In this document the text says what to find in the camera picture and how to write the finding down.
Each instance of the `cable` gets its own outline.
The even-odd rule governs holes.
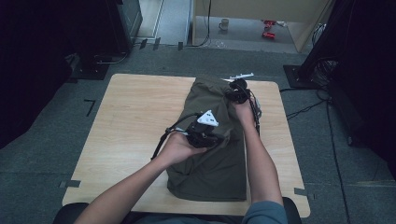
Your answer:
[[[343,194],[344,207],[346,209],[346,221],[348,224],[350,224],[349,209],[347,207],[347,197],[346,197],[346,193],[344,190],[344,182],[343,182],[343,178],[341,177],[340,166],[338,164],[337,153],[335,151],[334,134],[332,132],[332,120],[330,119],[329,106],[330,106],[330,103],[328,101],[327,106],[326,106],[326,111],[327,111],[327,120],[329,121],[329,127],[330,127],[330,136],[332,139],[332,154],[334,157],[335,167],[337,168],[338,179],[340,180],[341,192]]]
[[[170,128],[167,128],[165,130],[165,134],[163,134],[163,136],[161,136],[160,138],[160,142],[158,143],[157,147],[154,150],[154,153],[152,154],[151,160],[154,160],[154,158],[157,157],[158,153],[160,152],[161,146],[163,145],[163,142],[166,140],[166,138],[168,137],[169,133],[172,133],[175,131],[176,126],[183,120],[190,118],[192,116],[201,116],[201,113],[193,113],[193,114],[189,114],[184,116],[183,118],[179,119],[178,121],[176,121],[176,123],[174,123]]]
[[[242,88],[240,85],[238,85],[237,83],[234,83],[237,87],[239,87],[239,89],[241,91],[244,92],[244,94],[247,96],[248,102],[250,103],[250,108],[251,108],[251,112],[253,113],[253,118],[254,121],[256,123],[256,131],[257,133],[260,135],[260,121],[259,121],[259,116],[257,115],[257,110],[256,110],[256,106],[254,105],[253,101],[250,99],[250,94],[248,94],[245,91],[245,88]]]
[[[191,47],[201,47],[207,42],[207,40],[210,39],[210,11],[211,11],[211,9],[212,9],[212,0],[209,1],[209,10],[207,11],[207,35],[205,37],[205,40],[200,45],[197,45],[197,46],[193,45]]]
[[[109,62],[109,63],[98,62],[98,64],[115,64],[115,63],[120,63],[120,62],[122,62],[122,61],[126,58],[126,56],[128,55],[127,52],[123,52],[123,54],[124,54],[124,56],[123,56],[120,60],[118,60],[118,61]],[[97,58],[97,57],[100,57],[100,56],[103,56],[103,55],[95,55],[95,56],[93,56],[93,58]]]
[[[326,100],[321,100],[320,102],[318,102],[318,103],[316,103],[316,104],[314,104],[314,105],[307,106],[306,108],[304,108],[304,109],[302,109],[302,110],[299,110],[299,111],[297,111],[297,112],[288,114],[286,117],[289,117],[288,120],[293,119],[293,118],[297,117],[300,113],[307,112],[307,111],[309,111],[310,109],[312,109],[313,107],[315,107],[315,106],[317,106],[317,105],[321,105],[323,102],[327,102],[327,101],[326,101]]]

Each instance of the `person's right hand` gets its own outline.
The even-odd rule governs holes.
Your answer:
[[[254,125],[253,113],[251,111],[250,102],[246,100],[243,104],[232,103],[235,108],[236,115],[242,125]]]

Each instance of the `white tag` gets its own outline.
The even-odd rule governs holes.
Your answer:
[[[219,123],[216,121],[212,114],[212,110],[206,111],[200,118],[198,118],[198,123],[210,125],[213,127],[218,127]]]

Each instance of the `electrical cord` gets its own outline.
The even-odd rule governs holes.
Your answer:
[[[340,181],[341,192],[343,194],[344,207],[346,209],[346,221],[348,224],[350,224],[350,216],[349,216],[349,209],[347,207],[347,197],[344,189],[344,182],[343,182],[343,178],[341,177],[340,166],[338,164],[337,153],[335,151],[334,133],[332,131],[332,120],[330,119],[329,106],[330,106],[330,102],[327,101],[326,111],[327,111],[327,120],[329,121],[330,136],[332,139],[332,154],[334,157],[335,167],[337,169],[338,179]]]
[[[250,94],[248,94],[245,91],[245,88],[242,88],[240,85],[238,85],[237,83],[234,83],[237,87],[239,87],[239,89],[241,91],[244,92],[244,94],[247,96],[248,102],[250,103],[250,108],[251,108],[251,112],[253,113],[253,118],[254,118],[254,122],[256,123],[256,131],[257,133],[260,135],[260,121],[259,121],[259,116],[257,114],[257,110],[256,110],[256,106],[254,105],[253,101],[250,99]],[[254,93],[252,91],[250,91],[251,94],[253,94],[254,100],[256,100],[256,97],[254,96]]]
[[[109,62],[109,63],[98,62],[97,64],[115,64],[115,63],[120,63],[120,62],[122,62],[122,61],[126,58],[126,56],[128,55],[127,52],[123,52],[123,54],[124,54],[124,56],[123,56],[120,60],[118,60],[118,61]],[[100,57],[100,56],[103,56],[103,55],[95,55],[95,56],[93,56],[93,58],[96,59],[97,57]]]
[[[172,133],[175,131],[176,126],[183,120],[190,118],[190,117],[198,117],[201,116],[201,113],[193,113],[193,114],[189,114],[186,115],[184,117],[182,117],[181,119],[179,119],[178,121],[176,121],[176,123],[174,123],[171,127],[167,128],[165,130],[165,134],[163,134],[163,136],[161,136],[160,138],[160,142],[158,143],[157,147],[154,150],[154,153],[152,154],[151,160],[154,160],[154,158],[157,157],[158,153],[160,152],[161,146],[163,145],[163,142],[166,140],[166,138],[168,137],[169,133]]]
[[[335,150],[334,133],[333,133],[333,129],[332,129],[332,120],[330,118],[330,109],[329,109],[329,107],[330,107],[331,99],[330,99],[330,97],[325,99],[325,98],[321,97],[320,94],[319,94],[320,91],[327,92],[327,90],[325,89],[326,87],[327,86],[322,86],[321,89],[316,91],[316,95],[319,98],[320,102],[318,102],[318,103],[316,103],[314,105],[308,106],[308,107],[306,107],[306,108],[304,108],[302,110],[299,110],[297,112],[291,113],[291,114],[287,115],[287,117],[288,117],[288,120],[292,119],[292,118],[295,118],[300,113],[307,112],[308,110],[310,110],[314,106],[317,106],[317,105],[320,105],[320,104],[326,102],[327,120],[329,122],[330,136],[331,136],[331,139],[332,139],[332,154],[333,154],[334,163],[335,163],[335,167],[336,167],[336,170],[337,170],[338,178],[339,178],[339,181],[340,181],[340,188],[341,188],[341,192],[342,192],[342,195],[343,195],[344,207],[346,209],[346,221],[347,221],[348,224],[350,224],[349,209],[348,209],[348,206],[347,206],[347,196],[346,196],[346,193],[345,193],[344,181],[343,181],[343,178],[341,177],[340,166],[339,166],[339,163],[338,163],[337,153],[336,153],[336,150]],[[284,89],[284,90],[281,90],[281,91],[294,91],[294,90],[299,90],[299,89]],[[375,170],[375,175],[374,175],[373,179],[376,177],[377,171],[378,171],[378,167]]]
[[[317,105],[321,105],[321,104],[324,103],[324,102],[327,102],[327,101],[326,101],[326,100],[320,100],[319,102],[315,103],[314,105],[307,106],[306,108],[301,109],[301,110],[299,110],[299,111],[297,111],[297,112],[288,114],[286,117],[288,118],[288,120],[293,119],[293,118],[297,117],[299,114],[304,113],[304,112],[307,112],[307,111],[309,111],[310,109],[312,109],[313,107],[315,107],[315,106],[317,106]]]
[[[200,44],[200,45],[191,45],[191,46],[187,46],[187,47],[193,47],[193,48],[199,48],[202,47],[208,40],[210,40],[210,12],[212,10],[212,0],[209,1],[209,10],[207,11],[207,35],[204,39],[204,41]]]

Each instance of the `gray sleeve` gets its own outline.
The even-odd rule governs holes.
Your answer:
[[[249,207],[242,223],[287,224],[288,219],[286,217],[285,208],[282,205],[279,203],[263,201],[254,203]]]

